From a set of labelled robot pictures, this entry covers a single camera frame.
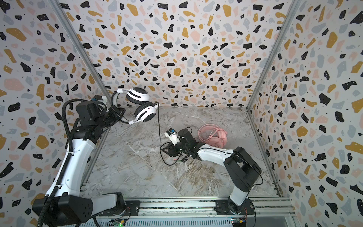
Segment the pink headphones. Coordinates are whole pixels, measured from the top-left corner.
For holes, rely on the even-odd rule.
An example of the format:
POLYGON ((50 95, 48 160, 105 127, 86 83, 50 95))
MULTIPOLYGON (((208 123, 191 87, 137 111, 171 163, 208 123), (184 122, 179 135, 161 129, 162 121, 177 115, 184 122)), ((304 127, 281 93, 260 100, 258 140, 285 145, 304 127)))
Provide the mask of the pink headphones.
POLYGON ((199 128, 198 138, 201 142, 216 148, 224 148, 228 132, 215 124, 206 124, 199 128))

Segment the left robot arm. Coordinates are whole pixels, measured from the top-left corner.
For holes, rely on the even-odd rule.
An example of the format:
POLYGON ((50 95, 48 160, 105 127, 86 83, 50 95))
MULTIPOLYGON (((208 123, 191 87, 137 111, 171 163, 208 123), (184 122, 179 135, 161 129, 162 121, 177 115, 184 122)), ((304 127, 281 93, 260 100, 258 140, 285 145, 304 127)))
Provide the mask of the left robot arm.
POLYGON ((107 107, 105 103, 94 99, 71 99, 63 104, 61 113, 68 148, 46 195, 34 201, 32 210, 39 217, 37 225, 79 226, 104 212, 124 214, 126 203, 122 193, 110 193, 91 199, 81 197, 80 189, 88 158, 98 140, 106 129, 122 119, 125 109, 107 107))

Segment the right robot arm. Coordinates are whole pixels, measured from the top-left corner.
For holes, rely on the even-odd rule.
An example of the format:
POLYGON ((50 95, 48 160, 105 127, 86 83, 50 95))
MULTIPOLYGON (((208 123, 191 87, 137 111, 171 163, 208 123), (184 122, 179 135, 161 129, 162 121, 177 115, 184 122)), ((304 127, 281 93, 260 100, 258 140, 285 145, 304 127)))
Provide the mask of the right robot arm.
POLYGON ((179 132, 170 128, 164 134, 170 142, 161 145, 160 151, 169 157, 185 154, 185 159, 209 161, 225 167, 234 188, 228 199, 216 207, 218 213, 240 214, 247 210, 244 204, 252 187, 261 178, 261 168, 244 148, 222 149, 197 142, 186 128, 179 132))

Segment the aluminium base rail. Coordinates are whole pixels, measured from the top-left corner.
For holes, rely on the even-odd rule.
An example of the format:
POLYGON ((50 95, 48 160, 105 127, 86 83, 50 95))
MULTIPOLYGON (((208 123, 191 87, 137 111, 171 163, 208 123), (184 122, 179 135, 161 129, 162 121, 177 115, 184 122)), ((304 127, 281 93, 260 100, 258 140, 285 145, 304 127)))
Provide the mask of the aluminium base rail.
POLYGON ((83 227, 298 227, 289 199, 250 197, 240 214, 228 211, 223 197, 126 199, 127 212, 102 213, 83 227))

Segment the left aluminium corner post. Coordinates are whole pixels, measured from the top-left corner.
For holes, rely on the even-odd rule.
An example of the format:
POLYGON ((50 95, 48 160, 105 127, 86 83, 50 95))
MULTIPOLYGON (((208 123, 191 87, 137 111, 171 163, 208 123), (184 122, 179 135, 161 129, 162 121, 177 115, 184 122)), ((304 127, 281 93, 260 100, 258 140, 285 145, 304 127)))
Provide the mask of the left aluminium corner post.
POLYGON ((60 2, 59 1, 48 1, 48 2, 52 10, 54 11, 55 15, 60 20, 60 23, 68 33, 70 40, 73 42, 77 52, 79 53, 81 59, 85 63, 85 66, 91 72, 93 78, 95 79, 95 82, 97 83, 98 88, 100 89, 102 94, 107 98, 106 103, 110 106, 111 95, 108 92, 107 88, 105 87, 102 79, 100 78, 87 52, 85 51, 82 42, 78 39, 76 31, 74 30, 72 24, 70 23, 70 20, 67 18, 66 13, 63 11, 60 2))

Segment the aluminium corner post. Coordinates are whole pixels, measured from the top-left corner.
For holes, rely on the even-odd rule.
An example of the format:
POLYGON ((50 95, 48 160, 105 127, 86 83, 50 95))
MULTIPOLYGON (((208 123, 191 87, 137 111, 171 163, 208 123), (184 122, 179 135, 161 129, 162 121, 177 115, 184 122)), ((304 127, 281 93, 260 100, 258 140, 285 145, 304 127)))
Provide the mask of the aluminium corner post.
POLYGON ((78 39, 76 31, 74 30, 72 24, 70 23, 70 20, 67 18, 66 13, 63 11, 60 2, 59 1, 48 1, 48 2, 52 10, 54 11, 55 15, 60 20, 60 23, 68 33, 70 40, 73 42, 77 52, 79 53, 81 59, 85 63, 85 66, 91 72, 93 78, 95 79, 95 82, 97 83, 98 88, 100 89, 102 94, 107 98, 106 103, 110 106, 111 95, 108 92, 107 88, 105 87, 102 79, 100 78, 87 52, 85 51, 82 42, 78 39))
POLYGON ((274 43, 274 45, 272 46, 272 49, 271 49, 271 52, 267 58, 267 61, 266 61, 266 64, 263 68, 263 71, 261 73, 261 76, 259 78, 259 80, 256 82, 256 86, 255 86, 255 89, 252 93, 252 96, 249 100, 249 103, 246 107, 246 111, 249 112, 250 110, 252 110, 252 106, 253 106, 253 102, 254 100, 257 98, 258 96, 258 93, 259 93, 259 89, 262 87, 262 84, 265 80, 265 78, 267 77, 267 74, 270 70, 270 67, 272 66, 272 63, 275 59, 275 56, 277 55, 278 51, 279 51, 279 48, 283 42, 283 39, 289 29, 289 26, 290 26, 290 23, 292 22, 293 20, 293 16, 295 15, 295 13, 297 12, 298 8, 299 8, 299 5, 301 3, 301 0, 293 0, 290 7, 289 7, 289 10, 287 12, 287 15, 286 15, 286 18, 284 19, 284 22, 281 26, 281 30, 276 38, 276 41, 274 43))

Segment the right aluminium corner post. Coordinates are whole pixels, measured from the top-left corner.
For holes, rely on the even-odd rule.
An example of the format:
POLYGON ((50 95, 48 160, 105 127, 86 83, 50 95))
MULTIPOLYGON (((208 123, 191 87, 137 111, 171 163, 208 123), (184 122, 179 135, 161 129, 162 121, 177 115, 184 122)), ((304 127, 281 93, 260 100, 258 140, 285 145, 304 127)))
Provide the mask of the right aluminium corner post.
POLYGON ((265 80, 265 78, 267 77, 267 74, 270 70, 270 67, 272 66, 272 63, 275 59, 275 56, 277 55, 278 51, 279 51, 279 48, 283 42, 283 39, 289 29, 289 26, 290 26, 290 23, 292 22, 293 20, 293 16, 295 15, 295 13, 297 12, 298 8, 299 8, 299 5, 301 3, 301 0, 293 0, 290 7, 289 7, 289 10, 287 12, 287 15, 286 15, 286 18, 284 19, 284 22, 281 26, 281 30, 276 38, 276 41, 274 43, 274 45, 272 46, 272 49, 271 49, 271 52, 267 58, 267 61, 266 61, 266 64, 263 68, 263 71, 261 73, 261 76, 259 78, 259 80, 256 82, 256 86, 255 86, 255 89, 252 93, 252 96, 249 100, 249 103, 246 107, 246 111, 249 112, 250 110, 252 110, 252 106, 253 106, 253 102, 254 100, 257 98, 258 96, 258 93, 259 93, 259 89, 262 87, 262 84, 265 80))

